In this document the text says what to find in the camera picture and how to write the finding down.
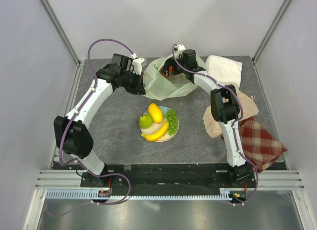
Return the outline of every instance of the checkered napkin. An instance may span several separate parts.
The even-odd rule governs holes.
[[[241,121],[239,133],[244,154],[262,172],[270,167],[287,148],[253,117]]]

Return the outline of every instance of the green apple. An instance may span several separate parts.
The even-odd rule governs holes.
[[[139,118],[139,126],[141,128],[148,128],[153,124],[153,119],[151,115],[142,115]]]

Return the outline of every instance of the white towel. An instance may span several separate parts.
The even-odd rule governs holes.
[[[207,73],[220,83],[236,83],[240,87],[242,63],[211,55],[206,61]]]

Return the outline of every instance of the plate of fruit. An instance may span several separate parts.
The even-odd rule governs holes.
[[[165,142],[173,138],[179,129],[175,110],[152,103],[139,118],[141,136],[150,142]]]

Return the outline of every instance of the bunch of green grapes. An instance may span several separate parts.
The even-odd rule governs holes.
[[[165,115],[166,119],[169,121],[168,134],[174,135],[178,130],[178,118],[175,110],[170,110]]]

